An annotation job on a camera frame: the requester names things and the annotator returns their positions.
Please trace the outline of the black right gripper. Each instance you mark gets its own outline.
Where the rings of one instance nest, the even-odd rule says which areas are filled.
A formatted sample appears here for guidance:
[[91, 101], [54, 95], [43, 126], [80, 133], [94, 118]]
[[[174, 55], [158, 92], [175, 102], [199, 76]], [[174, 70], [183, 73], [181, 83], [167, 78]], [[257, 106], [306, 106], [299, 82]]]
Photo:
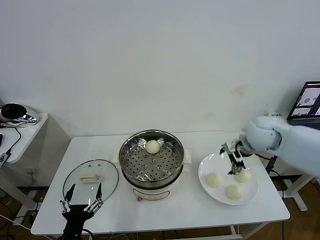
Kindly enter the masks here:
[[[239, 175], [241, 171], [245, 168], [243, 154], [241, 152], [243, 148], [243, 143], [240, 140], [233, 140], [232, 144], [233, 152], [227, 154], [231, 163], [231, 170], [228, 172], [228, 175]], [[223, 154], [224, 152], [226, 152], [227, 149], [228, 148], [226, 147], [226, 145], [223, 144], [221, 146], [219, 154]]]

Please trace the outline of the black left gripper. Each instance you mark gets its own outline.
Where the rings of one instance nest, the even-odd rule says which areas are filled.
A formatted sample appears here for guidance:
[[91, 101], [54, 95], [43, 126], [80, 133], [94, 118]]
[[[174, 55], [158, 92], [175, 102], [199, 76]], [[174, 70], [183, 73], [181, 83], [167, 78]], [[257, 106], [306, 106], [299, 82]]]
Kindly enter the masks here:
[[59, 201], [62, 207], [62, 216], [66, 219], [66, 225], [59, 239], [81, 240], [82, 232], [86, 232], [93, 240], [95, 240], [94, 234], [90, 230], [85, 229], [84, 224], [87, 220], [93, 218], [94, 213], [96, 213], [103, 205], [102, 183], [100, 182], [98, 185], [95, 200], [92, 200], [88, 206], [85, 204], [70, 206], [75, 186], [76, 184], [74, 183], [64, 195], [64, 199]]

